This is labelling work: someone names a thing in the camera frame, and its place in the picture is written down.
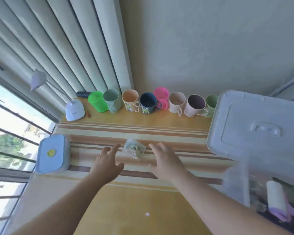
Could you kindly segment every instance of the dark blue mug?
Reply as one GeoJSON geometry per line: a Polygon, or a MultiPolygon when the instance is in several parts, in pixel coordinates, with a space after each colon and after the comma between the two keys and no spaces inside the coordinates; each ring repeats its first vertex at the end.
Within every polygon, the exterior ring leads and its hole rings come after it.
{"type": "Polygon", "coordinates": [[[146,92],[141,95],[139,102],[142,106],[142,111],[144,114],[150,114],[154,111],[160,110],[162,104],[157,100],[154,94],[146,92]]]}

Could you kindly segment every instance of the lamp base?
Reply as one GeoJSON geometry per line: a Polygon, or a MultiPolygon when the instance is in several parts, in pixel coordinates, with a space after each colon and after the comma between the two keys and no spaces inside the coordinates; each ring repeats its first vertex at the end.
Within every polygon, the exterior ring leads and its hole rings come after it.
{"type": "Polygon", "coordinates": [[[74,121],[85,116],[85,109],[81,101],[73,99],[66,104],[65,115],[67,121],[74,121]]]}

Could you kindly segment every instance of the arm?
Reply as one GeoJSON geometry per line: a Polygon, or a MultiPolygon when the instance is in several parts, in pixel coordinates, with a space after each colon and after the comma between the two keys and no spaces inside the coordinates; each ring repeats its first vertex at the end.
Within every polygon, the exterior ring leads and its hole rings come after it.
{"type": "Polygon", "coordinates": [[[87,177],[66,196],[12,235],[73,234],[97,192],[123,170],[123,163],[115,165],[115,154],[119,147],[119,144],[112,149],[104,147],[87,177]]]}
{"type": "Polygon", "coordinates": [[[290,234],[195,177],[172,148],[163,143],[149,146],[157,159],[152,172],[180,191],[214,235],[290,234]]]}

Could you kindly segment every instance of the pink plastic cup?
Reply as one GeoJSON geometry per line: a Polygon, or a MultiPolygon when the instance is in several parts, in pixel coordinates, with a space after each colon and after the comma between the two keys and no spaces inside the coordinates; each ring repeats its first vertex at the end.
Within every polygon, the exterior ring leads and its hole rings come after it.
{"type": "Polygon", "coordinates": [[[154,95],[156,96],[157,100],[162,104],[161,109],[168,109],[169,91],[164,87],[158,87],[156,90],[154,90],[154,95]]]}

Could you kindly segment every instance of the window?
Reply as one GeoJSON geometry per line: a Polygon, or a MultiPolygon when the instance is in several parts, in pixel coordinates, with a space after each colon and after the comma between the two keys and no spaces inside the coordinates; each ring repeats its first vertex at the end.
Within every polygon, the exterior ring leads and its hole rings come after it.
{"type": "Polygon", "coordinates": [[[0,85],[0,235],[34,170],[39,142],[54,126],[0,85]]]}

